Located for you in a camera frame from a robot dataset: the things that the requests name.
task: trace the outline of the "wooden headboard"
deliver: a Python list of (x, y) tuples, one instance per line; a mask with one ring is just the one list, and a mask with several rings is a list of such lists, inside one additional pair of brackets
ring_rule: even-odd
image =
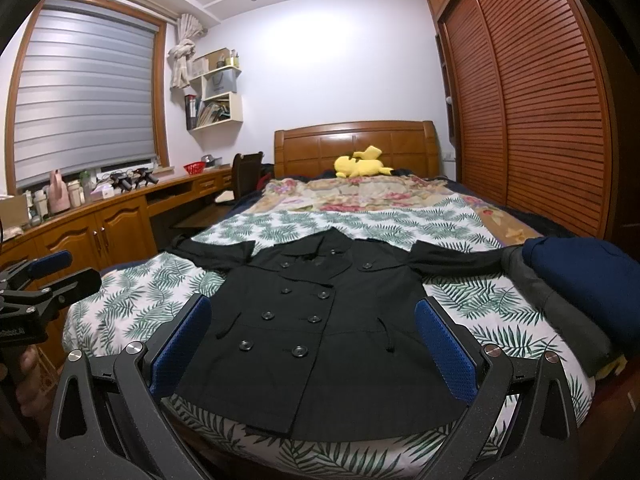
[(334, 168), (341, 155), (373, 145), (382, 150), (385, 166), (417, 176), (440, 173), (438, 141), (431, 121), (361, 121), (320, 124), (275, 133), (275, 176), (318, 176)]

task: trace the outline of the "bed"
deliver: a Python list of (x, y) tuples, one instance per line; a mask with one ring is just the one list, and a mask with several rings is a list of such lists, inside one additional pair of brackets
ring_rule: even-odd
[[(276, 176), (316, 176), (336, 156), (370, 144), (383, 150), (386, 165), (407, 168), (406, 176), (377, 176), (303, 182), (280, 178), (248, 211), (194, 237), (211, 244), (256, 240), (255, 251), (336, 227), (353, 238), (376, 238), (408, 249), (416, 240), (459, 251), (485, 251), (517, 244), (538, 234), (507, 213), (475, 197), (453, 192), (439, 173), (433, 124), (369, 121), (276, 132)], [(64, 330), (67, 351), (118, 353), (146, 340), (171, 319), (195, 292), (211, 296), (224, 277), (188, 260), (162, 253), (148, 262), (103, 277), (101, 290), (71, 307)], [(590, 380), (569, 347), (539, 312), (502, 275), (471, 279), (433, 277), (424, 282), (449, 315), (482, 344), (507, 354), (537, 358), (546, 349), (564, 365), (580, 424), (593, 397)], [(244, 425), (173, 396), (164, 401), (182, 428), (226, 456), (289, 475), (288, 478), (413, 478), (446, 439), (451, 427), (368, 442), (301, 442), (247, 434)], [(485, 453), (497, 450), (516, 403), (506, 399)]]

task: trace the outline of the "stuffed toy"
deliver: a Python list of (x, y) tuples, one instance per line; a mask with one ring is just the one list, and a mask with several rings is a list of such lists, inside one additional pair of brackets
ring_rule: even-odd
[(363, 152), (353, 152), (353, 157), (339, 156), (334, 162), (335, 176), (347, 178), (352, 176), (374, 176), (379, 173), (390, 175), (392, 168), (385, 168), (378, 157), (382, 150), (369, 146)]

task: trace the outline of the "roller blind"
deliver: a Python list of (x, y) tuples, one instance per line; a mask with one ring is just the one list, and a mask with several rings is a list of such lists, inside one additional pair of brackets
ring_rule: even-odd
[(158, 28), (91, 4), (46, 0), (18, 87), (17, 187), (155, 156), (152, 61)]

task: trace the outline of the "pink bottle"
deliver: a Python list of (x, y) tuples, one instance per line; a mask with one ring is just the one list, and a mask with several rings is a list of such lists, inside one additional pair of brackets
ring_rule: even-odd
[(49, 210), (52, 214), (66, 211), (71, 207), (69, 193), (66, 184), (62, 181), (62, 175), (56, 171), (49, 173)]

